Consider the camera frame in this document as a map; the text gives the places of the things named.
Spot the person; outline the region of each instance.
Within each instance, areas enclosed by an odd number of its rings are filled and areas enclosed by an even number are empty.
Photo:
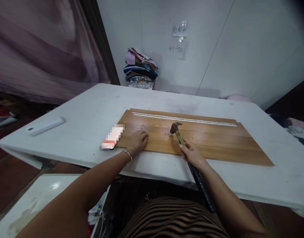
[[[99,201],[124,166],[146,146],[148,134],[137,131],[126,150],[96,165],[77,178],[42,209],[17,238],[87,237],[88,211]],[[200,171],[217,206],[216,219],[204,206],[176,198],[156,198],[142,205],[119,237],[266,237],[261,223],[184,139],[180,153]]]

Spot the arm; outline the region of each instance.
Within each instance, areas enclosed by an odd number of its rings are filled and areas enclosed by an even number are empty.
[[[232,236],[264,236],[266,230],[246,205],[231,191],[219,174],[201,156],[197,147],[184,139],[186,146],[179,145],[184,160],[190,161],[200,171],[218,208],[219,218]]]
[[[144,149],[147,140],[145,131],[132,136],[127,150],[133,158]],[[42,209],[17,238],[87,237],[88,211],[128,162],[130,156],[120,152],[88,170]]]

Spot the purple curtain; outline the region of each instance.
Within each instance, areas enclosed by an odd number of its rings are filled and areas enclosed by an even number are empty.
[[[62,104],[110,83],[77,0],[0,0],[0,91]]]

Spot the hammer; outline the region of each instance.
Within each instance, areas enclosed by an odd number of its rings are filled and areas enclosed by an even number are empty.
[[[171,132],[171,134],[175,133],[179,143],[182,144],[183,146],[186,146],[181,134],[178,131],[179,125],[182,125],[182,123],[179,123],[179,122],[173,123],[170,132]],[[195,180],[197,188],[201,194],[205,207],[210,212],[214,213],[216,211],[216,205],[215,205],[214,201],[212,200],[212,197],[209,194],[208,189],[206,188],[198,169],[194,165],[192,165],[189,161],[187,161],[187,164],[194,177],[194,180]]]

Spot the fingers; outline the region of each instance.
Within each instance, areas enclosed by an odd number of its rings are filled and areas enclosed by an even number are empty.
[[[184,161],[187,162],[185,153],[184,153],[181,149],[179,149],[179,152],[180,152],[180,154],[182,155]]]
[[[183,146],[182,144],[179,144],[179,147],[181,149],[181,151],[183,151],[186,155],[188,155],[189,153],[189,148],[187,148],[186,146]]]
[[[143,146],[145,147],[149,139],[149,135],[146,135],[143,139]]]
[[[185,141],[187,148],[191,149],[194,146],[194,144],[190,140],[188,140],[186,138],[183,138],[183,140]]]
[[[140,138],[141,140],[143,140],[146,136],[148,136],[148,133],[145,132],[145,131],[141,131],[141,132],[142,132],[142,133],[138,134],[138,136],[139,136],[139,138]]]
[[[146,131],[136,131],[136,132],[134,132],[134,135],[140,135],[142,133],[146,133]]]

